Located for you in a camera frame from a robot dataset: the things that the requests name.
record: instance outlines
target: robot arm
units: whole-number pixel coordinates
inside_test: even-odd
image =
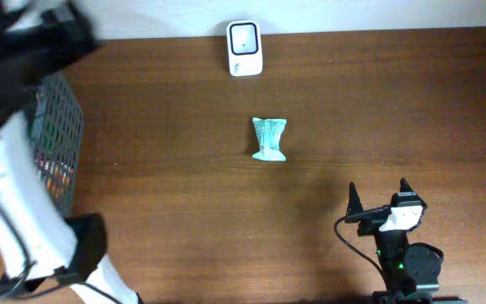
[[[438,290],[438,275],[444,253],[429,244],[408,243],[408,232],[421,225],[427,203],[401,180],[401,189],[393,194],[388,205],[363,210],[353,183],[350,184],[346,216],[335,225],[337,236],[380,272],[387,291],[375,292],[373,303],[467,303],[464,300],[441,301],[432,298]],[[359,223],[358,236],[373,236],[380,266],[351,246],[337,231],[340,222]]]
[[[0,3],[0,254],[6,271],[0,301],[70,286],[86,303],[143,303],[106,255],[100,216],[64,220],[55,210],[37,177],[21,111],[25,96],[42,77],[96,49],[91,27],[67,3],[45,12],[42,25],[9,34],[6,29],[23,11],[4,14],[2,7]],[[46,279],[59,286],[34,294]]]

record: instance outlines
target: wooden table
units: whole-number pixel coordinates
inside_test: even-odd
[[[403,176],[429,205],[410,241],[445,252],[439,294],[486,303],[486,28],[266,35],[263,73],[241,79],[225,43],[111,41],[66,72],[86,121],[74,213],[104,215],[147,303],[383,290],[333,224],[349,182],[371,208]],[[252,117],[288,119],[287,162],[251,158]]]

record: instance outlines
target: teal wrapper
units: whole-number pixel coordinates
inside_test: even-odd
[[[252,157],[265,161],[286,161],[286,156],[280,151],[280,136],[286,127],[286,119],[252,118],[256,136],[260,144],[260,152]]]

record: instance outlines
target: wire basket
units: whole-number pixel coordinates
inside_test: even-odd
[[[84,116],[60,74],[47,77],[25,109],[38,177],[61,216],[71,215]]]

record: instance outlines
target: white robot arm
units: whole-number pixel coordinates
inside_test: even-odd
[[[106,255],[101,217],[64,220],[54,208],[37,177],[20,110],[24,88],[97,47],[91,26],[67,3],[44,14],[43,25],[7,34],[22,13],[4,13],[0,1],[0,254],[6,269],[0,301],[39,297],[69,286],[86,303],[143,303]],[[34,293],[45,279],[55,279],[59,286]]]

